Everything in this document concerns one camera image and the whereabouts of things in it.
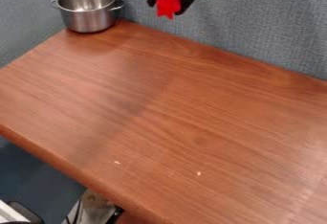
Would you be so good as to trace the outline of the metal table leg frame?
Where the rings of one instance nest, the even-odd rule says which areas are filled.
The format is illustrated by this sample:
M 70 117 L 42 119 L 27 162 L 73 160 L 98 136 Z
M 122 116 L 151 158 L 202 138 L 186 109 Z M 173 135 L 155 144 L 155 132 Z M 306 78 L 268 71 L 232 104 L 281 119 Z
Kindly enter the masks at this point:
M 115 224 L 125 210 L 91 190 L 78 199 L 63 224 Z

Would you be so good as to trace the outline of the white object at corner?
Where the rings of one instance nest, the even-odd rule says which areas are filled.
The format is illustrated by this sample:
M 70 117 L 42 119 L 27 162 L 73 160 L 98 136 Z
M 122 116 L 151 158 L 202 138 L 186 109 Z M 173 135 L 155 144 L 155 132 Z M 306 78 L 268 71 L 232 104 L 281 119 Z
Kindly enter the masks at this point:
M 0 224 L 45 224 L 45 221 L 19 202 L 0 200 Z

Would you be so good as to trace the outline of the stainless steel pot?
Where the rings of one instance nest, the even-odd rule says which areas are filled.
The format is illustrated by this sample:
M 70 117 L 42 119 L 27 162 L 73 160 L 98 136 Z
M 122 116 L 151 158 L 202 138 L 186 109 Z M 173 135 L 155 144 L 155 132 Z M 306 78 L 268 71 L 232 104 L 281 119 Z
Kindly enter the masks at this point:
M 62 13 L 66 27 L 78 33 L 105 31 L 117 22 L 125 0 L 53 0 L 51 6 Z

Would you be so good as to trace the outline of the red rectangular block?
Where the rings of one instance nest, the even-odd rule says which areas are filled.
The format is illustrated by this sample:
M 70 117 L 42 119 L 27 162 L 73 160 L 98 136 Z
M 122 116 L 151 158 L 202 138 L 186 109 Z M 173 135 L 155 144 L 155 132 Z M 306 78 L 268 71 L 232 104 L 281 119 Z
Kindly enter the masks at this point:
M 181 0 L 158 0 L 158 17 L 166 16 L 169 19 L 174 18 L 174 14 L 182 10 Z

